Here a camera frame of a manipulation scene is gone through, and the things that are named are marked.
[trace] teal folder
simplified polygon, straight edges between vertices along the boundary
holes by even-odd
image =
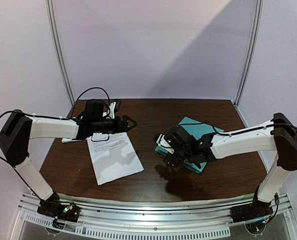
[[[189,117],[184,117],[182,119],[182,121],[179,122],[179,124],[194,124],[194,123],[200,123],[199,121],[195,121]],[[207,125],[207,124],[200,124],[200,125],[183,125],[182,126],[189,134],[193,135],[194,138],[196,138],[197,140],[200,139],[202,137],[202,135],[204,134],[209,134],[209,133],[214,133],[214,130],[212,128],[212,126]],[[222,129],[220,128],[215,128],[218,132],[223,132]],[[164,148],[157,146],[155,148],[155,151],[158,152],[159,154],[162,154],[163,156],[166,156],[168,151],[166,151]],[[198,168],[195,164],[192,163],[188,163],[187,161],[185,161],[182,166],[192,170],[193,172],[200,174],[203,169],[206,166],[206,162],[201,163],[200,166],[201,168]]]

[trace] white backdrop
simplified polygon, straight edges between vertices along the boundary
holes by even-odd
[[[256,0],[56,0],[74,96],[233,99]]]
[[[65,116],[70,109],[44,0],[0,1],[0,114],[13,109],[51,116]],[[29,153],[38,169],[51,144],[52,139],[31,141]],[[0,160],[0,240],[13,229],[23,192],[24,183]]]
[[[297,126],[297,1],[264,1],[254,58],[239,110],[249,126],[282,112]],[[274,154],[262,153],[271,167]],[[297,172],[285,183],[297,219]]]

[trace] sheet of paper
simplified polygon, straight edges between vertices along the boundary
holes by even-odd
[[[107,134],[101,133],[87,138],[98,185],[144,170],[126,132],[110,134],[108,141],[101,141],[107,138]]]

